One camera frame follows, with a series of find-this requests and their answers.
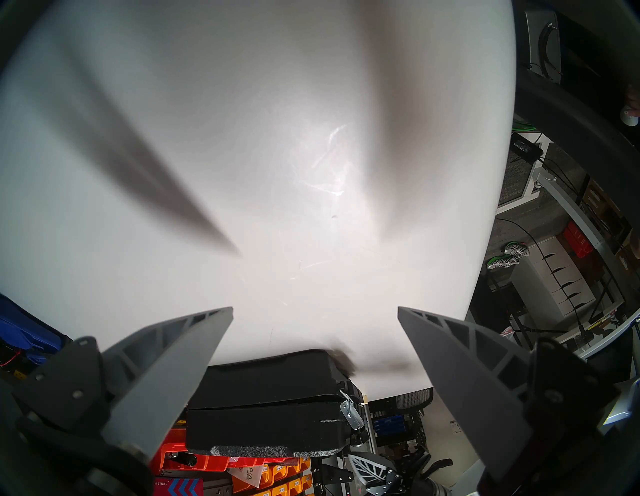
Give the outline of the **white ribbed right gripper left finger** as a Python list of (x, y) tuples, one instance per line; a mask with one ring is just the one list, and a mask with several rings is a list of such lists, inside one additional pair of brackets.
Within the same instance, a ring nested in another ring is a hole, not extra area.
[(113, 396), (103, 439), (153, 458), (233, 321), (231, 306), (151, 324), (102, 352)]

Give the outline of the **white ribbed right gripper right finger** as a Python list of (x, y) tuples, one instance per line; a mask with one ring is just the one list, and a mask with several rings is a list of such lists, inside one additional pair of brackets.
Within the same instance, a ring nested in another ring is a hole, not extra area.
[(532, 437), (524, 401), (530, 352), (497, 332), (399, 306), (397, 319), (490, 477), (501, 481)]

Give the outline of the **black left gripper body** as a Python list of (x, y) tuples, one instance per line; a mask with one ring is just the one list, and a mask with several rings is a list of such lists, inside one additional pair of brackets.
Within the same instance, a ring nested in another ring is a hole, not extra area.
[(391, 495), (452, 495), (452, 490), (433, 479), (440, 469), (453, 466), (450, 458), (431, 461), (427, 450), (416, 450), (398, 465), (399, 474), (390, 489)]

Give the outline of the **finger of the white ribbed left gripper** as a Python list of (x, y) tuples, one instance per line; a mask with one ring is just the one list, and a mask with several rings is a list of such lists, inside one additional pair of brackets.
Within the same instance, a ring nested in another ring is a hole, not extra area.
[(399, 472), (393, 461), (371, 452), (347, 455), (352, 471), (371, 495), (385, 495), (399, 486)]

